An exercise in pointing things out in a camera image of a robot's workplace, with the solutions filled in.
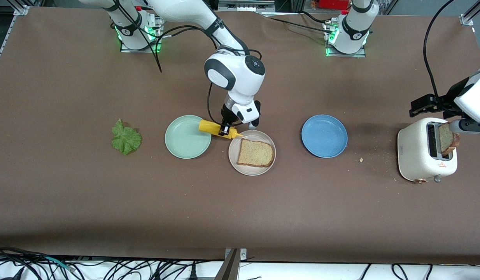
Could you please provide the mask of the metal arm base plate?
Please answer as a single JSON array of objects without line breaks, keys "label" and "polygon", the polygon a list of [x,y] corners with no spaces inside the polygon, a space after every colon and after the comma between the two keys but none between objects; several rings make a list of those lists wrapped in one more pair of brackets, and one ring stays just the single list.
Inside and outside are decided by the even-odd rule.
[{"label": "metal arm base plate", "polygon": [[326,31],[324,35],[326,56],[364,58],[366,44],[369,32],[364,35],[356,33],[349,35],[345,30],[340,29],[340,23],[337,21],[327,21],[322,25]]},{"label": "metal arm base plate", "polygon": [[121,53],[158,53],[161,43],[158,37],[163,34],[164,20],[159,16],[147,12],[141,12],[142,20],[139,29],[134,28],[133,33],[120,26],[115,26],[117,37],[120,41]]}]

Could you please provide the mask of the blue plate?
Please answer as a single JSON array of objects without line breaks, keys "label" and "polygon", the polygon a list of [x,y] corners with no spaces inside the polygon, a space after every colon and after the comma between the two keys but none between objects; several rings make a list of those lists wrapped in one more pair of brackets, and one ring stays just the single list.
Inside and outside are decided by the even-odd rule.
[{"label": "blue plate", "polygon": [[335,117],[314,115],[304,122],[301,129],[304,147],[316,157],[334,158],[347,147],[347,130]]}]

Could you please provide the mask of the white two-slot toaster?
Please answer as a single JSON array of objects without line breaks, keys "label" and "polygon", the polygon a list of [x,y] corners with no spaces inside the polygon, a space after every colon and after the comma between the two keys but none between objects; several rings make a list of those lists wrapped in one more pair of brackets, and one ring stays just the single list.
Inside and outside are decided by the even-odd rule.
[{"label": "white two-slot toaster", "polygon": [[397,135],[399,172],[404,179],[441,182],[457,170],[456,149],[447,157],[440,152],[439,126],[448,121],[427,117],[401,129]]}]

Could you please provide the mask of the green lettuce leaf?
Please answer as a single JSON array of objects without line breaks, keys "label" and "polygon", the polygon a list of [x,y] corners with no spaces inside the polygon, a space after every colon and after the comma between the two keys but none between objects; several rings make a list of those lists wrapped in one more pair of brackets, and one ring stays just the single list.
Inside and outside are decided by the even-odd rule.
[{"label": "green lettuce leaf", "polygon": [[112,127],[112,133],[112,147],[125,156],[136,151],[142,143],[142,135],[136,129],[124,126],[121,119]]}]

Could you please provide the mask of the red box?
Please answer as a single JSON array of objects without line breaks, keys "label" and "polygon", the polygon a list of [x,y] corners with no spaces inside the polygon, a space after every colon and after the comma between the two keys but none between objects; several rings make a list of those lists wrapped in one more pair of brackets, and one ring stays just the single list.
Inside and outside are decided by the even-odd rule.
[{"label": "red box", "polygon": [[347,10],[351,0],[317,0],[318,7],[329,10]]}]

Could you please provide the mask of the metal corner bracket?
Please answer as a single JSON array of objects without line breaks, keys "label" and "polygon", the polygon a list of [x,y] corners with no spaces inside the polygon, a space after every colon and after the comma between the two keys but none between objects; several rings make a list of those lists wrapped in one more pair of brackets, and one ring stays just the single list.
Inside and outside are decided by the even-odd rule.
[{"label": "metal corner bracket", "polygon": [[[230,253],[230,251],[233,250],[233,248],[226,248],[225,254],[224,254],[224,259],[226,259]],[[240,255],[240,261],[243,262],[247,260],[247,248],[238,248],[238,252]]]}]

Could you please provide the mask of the brown bread slice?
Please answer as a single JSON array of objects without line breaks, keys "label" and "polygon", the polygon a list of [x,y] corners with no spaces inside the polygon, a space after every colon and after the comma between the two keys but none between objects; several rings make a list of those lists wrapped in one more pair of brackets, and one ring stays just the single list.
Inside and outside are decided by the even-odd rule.
[{"label": "brown bread slice", "polygon": [[241,139],[238,165],[252,167],[269,167],[275,158],[274,148],[262,141]]},{"label": "brown bread slice", "polygon": [[460,143],[460,134],[450,130],[449,122],[439,126],[440,152],[443,157],[452,153]]}]

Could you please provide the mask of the beige plate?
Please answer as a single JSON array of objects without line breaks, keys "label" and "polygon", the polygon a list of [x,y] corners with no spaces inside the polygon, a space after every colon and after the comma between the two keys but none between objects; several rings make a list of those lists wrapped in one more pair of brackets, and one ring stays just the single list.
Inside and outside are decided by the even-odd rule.
[{"label": "beige plate", "polygon": [[[276,159],[276,147],[273,140],[266,134],[257,130],[248,130],[241,133],[241,138],[235,138],[231,141],[229,146],[229,160],[233,168],[243,174],[250,177],[258,176],[264,174],[272,167]],[[238,160],[241,154],[242,140],[250,140],[255,142],[263,142],[269,145],[272,149],[272,160],[269,164],[264,164],[263,166],[252,166],[238,164]]]}]

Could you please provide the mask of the aluminium frame profile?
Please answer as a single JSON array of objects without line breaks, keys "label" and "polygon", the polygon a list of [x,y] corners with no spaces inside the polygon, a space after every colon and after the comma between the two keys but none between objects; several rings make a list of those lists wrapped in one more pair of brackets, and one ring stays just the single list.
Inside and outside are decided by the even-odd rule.
[{"label": "aluminium frame profile", "polygon": [[17,18],[27,15],[30,9],[30,5],[25,0],[5,1],[8,6],[0,6],[0,59]]},{"label": "aluminium frame profile", "polygon": [[480,0],[475,3],[464,13],[459,16],[462,26],[473,26],[473,19],[480,14]]}]

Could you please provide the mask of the yellow squeeze sauce bottle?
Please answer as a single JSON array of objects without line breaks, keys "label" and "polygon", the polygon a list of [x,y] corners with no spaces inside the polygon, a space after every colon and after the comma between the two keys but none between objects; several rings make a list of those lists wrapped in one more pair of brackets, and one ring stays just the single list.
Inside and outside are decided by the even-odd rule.
[{"label": "yellow squeeze sauce bottle", "polygon": [[[219,131],[222,130],[222,126],[220,124],[217,124],[215,122],[210,122],[207,120],[202,119],[199,123],[199,131],[209,133],[211,135],[217,135],[219,136]],[[243,135],[238,132],[238,130],[233,127],[230,130],[230,138],[227,139],[235,139],[235,138],[242,138]]]}]

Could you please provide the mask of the mint green plate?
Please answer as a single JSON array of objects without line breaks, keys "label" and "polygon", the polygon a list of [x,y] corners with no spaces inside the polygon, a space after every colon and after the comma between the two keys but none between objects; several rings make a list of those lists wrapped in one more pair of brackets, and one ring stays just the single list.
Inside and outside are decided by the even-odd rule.
[{"label": "mint green plate", "polygon": [[195,115],[184,115],[170,123],[165,133],[165,145],[173,156],[197,158],[208,149],[212,135],[199,130],[202,120]]}]

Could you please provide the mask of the dark frame bar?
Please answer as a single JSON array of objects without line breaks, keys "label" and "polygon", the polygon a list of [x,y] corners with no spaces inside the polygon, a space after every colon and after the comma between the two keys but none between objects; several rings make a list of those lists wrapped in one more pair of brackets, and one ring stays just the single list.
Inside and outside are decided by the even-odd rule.
[{"label": "dark frame bar", "polygon": [[240,248],[231,248],[214,280],[238,280],[241,257]]}]

